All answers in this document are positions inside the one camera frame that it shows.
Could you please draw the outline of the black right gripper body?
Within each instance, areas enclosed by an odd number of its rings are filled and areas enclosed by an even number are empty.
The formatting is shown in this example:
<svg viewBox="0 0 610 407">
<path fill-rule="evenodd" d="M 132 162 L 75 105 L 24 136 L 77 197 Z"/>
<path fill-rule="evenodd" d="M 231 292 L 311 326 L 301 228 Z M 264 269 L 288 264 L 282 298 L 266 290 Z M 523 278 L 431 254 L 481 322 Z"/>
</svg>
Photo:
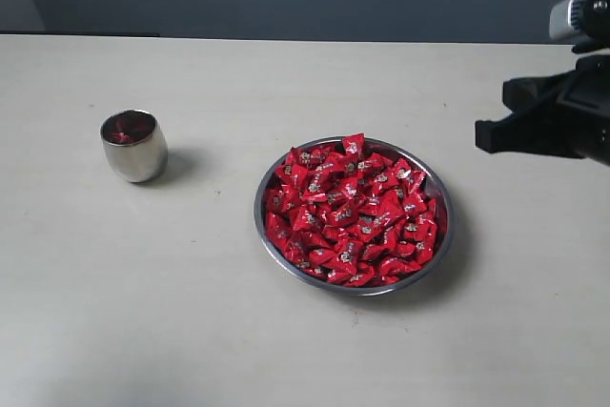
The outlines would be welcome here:
<svg viewBox="0 0 610 407">
<path fill-rule="evenodd" d="M 503 83 L 505 152 L 609 162 L 609 56 L 582 57 L 573 70 Z"/>
</svg>

